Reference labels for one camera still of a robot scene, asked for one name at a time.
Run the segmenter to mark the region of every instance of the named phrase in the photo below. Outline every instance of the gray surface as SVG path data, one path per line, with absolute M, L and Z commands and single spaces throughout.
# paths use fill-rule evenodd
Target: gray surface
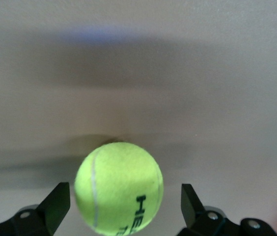
M 0 1 L 0 221 L 113 138 L 164 174 L 137 235 L 184 227 L 182 183 L 277 231 L 277 1 Z M 72 195 L 56 235 L 85 234 Z

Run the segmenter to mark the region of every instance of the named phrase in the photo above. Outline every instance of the screw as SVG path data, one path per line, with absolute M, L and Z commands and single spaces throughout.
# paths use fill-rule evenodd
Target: screw
M 217 220 L 218 219 L 218 216 L 213 212 L 208 213 L 208 217 L 211 218 L 212 220 Z
M 26 217 L 29 217 L 30 216 L 30 212 L 26 211 L 26 212 L 23 212 L 21 215 L 20 215 L 20 218 L 21 219 L 24 219 Z
M 261 228 L 260 224 L 257 223 L 255 220 L 249 220 L 249 221 L 248 221 L 248 224 L 249 224 L 252 228 L 254 228 L 254 229 L 259 229 L 259 228 Z

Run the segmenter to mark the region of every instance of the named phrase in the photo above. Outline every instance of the tennis ball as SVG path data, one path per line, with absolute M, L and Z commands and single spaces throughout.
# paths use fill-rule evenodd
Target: tennis ball
M 106 236 L 143 229 L 156 215 L 164 193 L 163 176 L 154 158 L 125 142 L 91 152 L 77 172 L 74 188 L 83 219 Z

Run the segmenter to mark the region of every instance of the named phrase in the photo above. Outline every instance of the yellow-green tennis ball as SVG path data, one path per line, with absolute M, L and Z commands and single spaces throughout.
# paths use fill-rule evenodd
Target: yellow-green tennis ball
M 154 158 L 124 142 L 90 153 L 77 172 L 74 187 L 83 219 L 106 236 L 143 229 L 156 215 L 164 193 L 163 176 Z

